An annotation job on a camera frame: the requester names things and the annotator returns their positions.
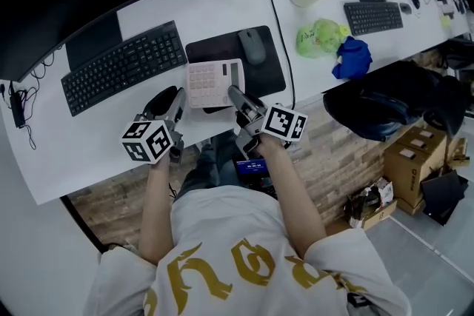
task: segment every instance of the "trash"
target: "trash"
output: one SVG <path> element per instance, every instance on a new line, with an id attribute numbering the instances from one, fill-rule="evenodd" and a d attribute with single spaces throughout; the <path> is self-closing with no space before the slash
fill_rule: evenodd
<path id="1" fill-rule="evenodd" d="M 395 208 L 392 182 L 380 178 L 372 186 L 348 196 L 344 212 L 352 228 L 367 230 L 390 215 Z"/>
<path id="2" fill-rule="evenodd" d="M 349 27 L 319 19 L 314 25 L 300 28 L 296 36 L 296 52 L 306 58 L 336 54 L 349 34 Z"/>

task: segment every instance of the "calculator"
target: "calculator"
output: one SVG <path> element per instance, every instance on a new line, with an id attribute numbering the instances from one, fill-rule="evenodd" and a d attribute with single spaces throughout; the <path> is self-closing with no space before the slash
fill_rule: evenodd
<path id="1" fill-rule="evenodd" d="M 241 59 L 187 65 L 187 97 L 191 108 L 232 106 L 227 94 L 232 85 L 245 93 L 244 67 Z"/>

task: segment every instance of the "blue cloth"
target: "blue cloth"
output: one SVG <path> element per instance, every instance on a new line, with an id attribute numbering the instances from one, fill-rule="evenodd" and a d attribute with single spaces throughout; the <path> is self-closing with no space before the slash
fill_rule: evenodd
<path id="1" fill-rule="evenodd" d="M 339 56 L 342 57 L 342 63 L 333 69 L 333 75 L 337 79 L 360 79 L 367 74 L 372 63 L 368 45 L 351 36 L 339 47 Z"/>

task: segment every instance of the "jeans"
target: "jeans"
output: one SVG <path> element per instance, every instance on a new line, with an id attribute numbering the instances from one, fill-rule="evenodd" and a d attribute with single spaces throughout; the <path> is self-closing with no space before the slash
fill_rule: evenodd
<path id="1" fill-rule="evenodd" d="M 232 161 L 234 154 L 240 154 L 240 151 L 232 130 L 213 137 L 210 144 L 204 145 L 196 168 L 186 175 L 175 201 L 194 189 L 211 189 L 228 185 L 246 187 L 238 179 Z"/>

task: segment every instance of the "person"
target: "person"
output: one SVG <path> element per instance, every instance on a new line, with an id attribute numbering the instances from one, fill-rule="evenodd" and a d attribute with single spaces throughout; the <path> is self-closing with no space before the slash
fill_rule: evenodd
<path id="1" fill-rule="evenodd" d="M 240 184 L 235 139 L 204 146 L 173 206 L 169 158 L 151 167 L 139 256 L 103 254 L 84 315 L 411 315 L 363 230 L 327 237 L 280 140 L 257 147 L 277 201 Z"/>

